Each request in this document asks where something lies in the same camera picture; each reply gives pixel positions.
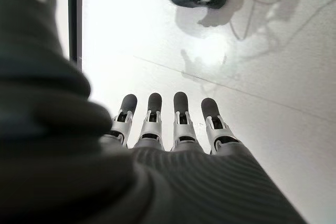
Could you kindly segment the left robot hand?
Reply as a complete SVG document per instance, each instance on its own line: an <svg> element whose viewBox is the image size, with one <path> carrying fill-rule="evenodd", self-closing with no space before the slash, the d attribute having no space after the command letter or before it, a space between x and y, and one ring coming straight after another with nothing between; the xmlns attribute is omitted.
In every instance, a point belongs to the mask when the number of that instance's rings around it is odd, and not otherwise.
<svg viewBox="0 0 336 224"><path fill-rule="evenodd" d="M1 223L304 223L211 98L201 103L210 153L183 92L171 151L158 93L128 148L136 96L114 118L89 101L55 12L56 0L1 0Z"/></svg>

